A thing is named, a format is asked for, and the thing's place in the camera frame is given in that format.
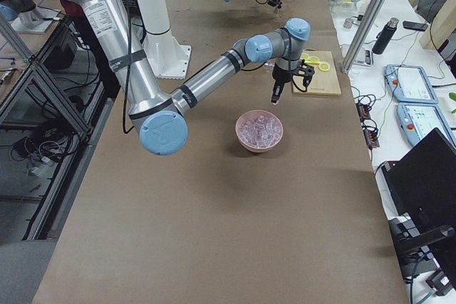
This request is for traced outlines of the steel jigger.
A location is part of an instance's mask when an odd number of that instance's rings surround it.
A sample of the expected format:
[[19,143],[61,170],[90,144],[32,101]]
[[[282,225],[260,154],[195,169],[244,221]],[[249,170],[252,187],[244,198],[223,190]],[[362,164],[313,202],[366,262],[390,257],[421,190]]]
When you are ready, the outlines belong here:
[[278,14],[282,7],[282,0],[274,0],[274,13]]

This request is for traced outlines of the clear wine glass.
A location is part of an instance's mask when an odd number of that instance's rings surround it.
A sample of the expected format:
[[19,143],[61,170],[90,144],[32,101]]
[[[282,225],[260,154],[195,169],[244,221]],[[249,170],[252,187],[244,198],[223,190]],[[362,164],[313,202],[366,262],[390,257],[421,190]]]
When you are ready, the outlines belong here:
[[266,63],[264,64],[264,67],[265,67],[267,70],[273,70],[273,69],[274,69],[274,63],[266,62]]

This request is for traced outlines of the lemon slice three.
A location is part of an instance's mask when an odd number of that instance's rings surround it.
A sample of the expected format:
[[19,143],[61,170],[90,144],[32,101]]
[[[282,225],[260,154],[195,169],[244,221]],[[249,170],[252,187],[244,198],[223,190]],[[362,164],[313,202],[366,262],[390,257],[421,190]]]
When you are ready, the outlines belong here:
[[318,68],[321,71],[329,71],[331,69],[331,66],[328,63],[326,63],[326,62],[320,62],[319,65],[318,65]]

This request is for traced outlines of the wooden cutting board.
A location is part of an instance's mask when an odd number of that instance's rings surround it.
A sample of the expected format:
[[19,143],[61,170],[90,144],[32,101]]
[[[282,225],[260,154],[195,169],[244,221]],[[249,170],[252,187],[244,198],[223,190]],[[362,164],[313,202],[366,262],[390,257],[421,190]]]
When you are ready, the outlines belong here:
[[301,92],[297,86],[302,86],[302,78],[298,76],[293,77],[291,84],[291,91],[294,95],[324,95],[324,96],[340,96],[341,87],[339,85],[338,76],[336,73],[336,66],[330,51],[310,51],[304,50],[302,53],[307,53],[310,56],[318,56],[321,62],[326,62],[331,66],[329,71],[321,71],[318,65],[312,65],[315,73],[311,81],[308,91],[306,93]]

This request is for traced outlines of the pink bowl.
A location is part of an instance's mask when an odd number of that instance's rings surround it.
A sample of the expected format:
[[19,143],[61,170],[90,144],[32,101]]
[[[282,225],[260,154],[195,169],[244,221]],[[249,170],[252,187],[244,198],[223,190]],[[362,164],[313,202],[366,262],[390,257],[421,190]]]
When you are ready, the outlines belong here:
[[250,152],[267,152],[277,146],[284,134],[280,119],[265,110],[250,110],[240,115],[235,124],[240,144]]

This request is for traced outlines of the small steel cup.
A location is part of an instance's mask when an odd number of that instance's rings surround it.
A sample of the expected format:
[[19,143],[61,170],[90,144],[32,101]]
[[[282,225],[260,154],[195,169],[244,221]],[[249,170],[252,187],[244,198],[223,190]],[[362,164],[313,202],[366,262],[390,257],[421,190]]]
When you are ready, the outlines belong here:
[[355,25],[354,19],[353,18],[347,18],[347,19],[345,19],[345,21],[343,23],[343,28],[345,30],[351,30],[354,25]]

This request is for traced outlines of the small digital scale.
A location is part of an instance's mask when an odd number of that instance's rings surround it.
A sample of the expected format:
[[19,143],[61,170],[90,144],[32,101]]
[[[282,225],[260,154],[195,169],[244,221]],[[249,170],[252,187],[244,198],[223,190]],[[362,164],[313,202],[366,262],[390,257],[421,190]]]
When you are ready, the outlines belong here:
[[355,57],[353,62],[354,65],[361,66],[372,66],[373,65],[373,54],[370,50],[361,48]]

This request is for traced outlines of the black water bottle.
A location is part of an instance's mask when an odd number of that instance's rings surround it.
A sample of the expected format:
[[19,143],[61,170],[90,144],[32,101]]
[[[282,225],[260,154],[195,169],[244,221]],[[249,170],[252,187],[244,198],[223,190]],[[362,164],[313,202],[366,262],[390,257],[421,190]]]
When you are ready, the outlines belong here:
[[392,17],[383,30],[377,35],[372,52],[376,55],[381,55],[389,44],[391,38],[397,30],[399,19]]

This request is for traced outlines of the upper teach pendant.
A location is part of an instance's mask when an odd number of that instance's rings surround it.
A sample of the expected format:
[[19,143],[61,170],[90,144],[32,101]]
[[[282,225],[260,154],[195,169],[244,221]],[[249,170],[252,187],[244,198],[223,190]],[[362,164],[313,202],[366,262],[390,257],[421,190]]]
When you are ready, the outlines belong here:
[[384,68],[384,77],[398,102],[438,104],[437,96],[423,67],[388,64]]

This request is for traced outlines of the teach pendant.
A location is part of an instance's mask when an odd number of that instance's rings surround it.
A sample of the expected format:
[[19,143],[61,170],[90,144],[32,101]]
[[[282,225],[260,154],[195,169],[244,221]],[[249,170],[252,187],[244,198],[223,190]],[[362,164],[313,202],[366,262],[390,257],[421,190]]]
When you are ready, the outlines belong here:
[[384,77],[398,102],[438,104],[437,96],[423,67],[388,64],[384,68]]
[[408,143],[414,147],[437,128],[455,146],[455,136],[436,104],[398,103],[396,115]]

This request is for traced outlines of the black smartphone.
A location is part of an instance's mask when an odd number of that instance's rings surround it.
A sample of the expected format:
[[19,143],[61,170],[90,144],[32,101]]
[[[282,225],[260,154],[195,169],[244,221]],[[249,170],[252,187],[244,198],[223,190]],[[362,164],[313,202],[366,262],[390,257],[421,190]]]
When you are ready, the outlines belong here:
[[418,23],[412,21],[403,21],[403,28],[407,30],[413,31],[426,31],[428,29],[428,25],[426,23]]

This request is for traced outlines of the lower teach pendant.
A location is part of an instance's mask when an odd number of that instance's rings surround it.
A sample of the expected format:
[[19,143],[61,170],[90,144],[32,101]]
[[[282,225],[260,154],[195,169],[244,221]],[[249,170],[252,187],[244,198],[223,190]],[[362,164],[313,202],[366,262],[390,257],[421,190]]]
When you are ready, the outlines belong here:
[[396,115],[408,143],[414,147],[437,128],[455,146],[455,136],[436,104],[398,103]]

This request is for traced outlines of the black monitor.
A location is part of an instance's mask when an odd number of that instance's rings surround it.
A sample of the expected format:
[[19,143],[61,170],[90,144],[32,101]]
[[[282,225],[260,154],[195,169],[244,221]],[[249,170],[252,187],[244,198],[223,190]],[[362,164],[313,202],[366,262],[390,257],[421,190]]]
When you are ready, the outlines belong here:
[[383,175],[398,214],[411,222],[390,221],[398,256],[411,259],[427,247],[455,285],[455,147],[437,128]]

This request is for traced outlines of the white pedestal column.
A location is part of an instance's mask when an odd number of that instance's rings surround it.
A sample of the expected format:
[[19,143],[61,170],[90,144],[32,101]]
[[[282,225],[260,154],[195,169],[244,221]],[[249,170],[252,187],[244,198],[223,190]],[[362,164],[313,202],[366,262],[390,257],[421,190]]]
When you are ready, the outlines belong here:
[[192,48],[173,36],[165,0],[137,0],[145,27],[143,49],[158,78],[183,79]]

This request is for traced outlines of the aluminium frame post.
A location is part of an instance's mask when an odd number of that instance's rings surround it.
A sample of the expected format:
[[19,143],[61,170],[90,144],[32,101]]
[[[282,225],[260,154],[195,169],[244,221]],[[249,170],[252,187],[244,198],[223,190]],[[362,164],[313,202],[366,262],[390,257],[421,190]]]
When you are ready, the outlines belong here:
[[341,72],[343,74],[348,74],[351,69],[354,60],[363,46],[363,42],[366,39],[372,25],[374,24],[375,18],[378,15],[383,3],[385,0],[370,0],[366,12],[364,14],[363,20],[361,21],[360,26],[358,27],[355,36],[348,48],[345,58],[341,64]]

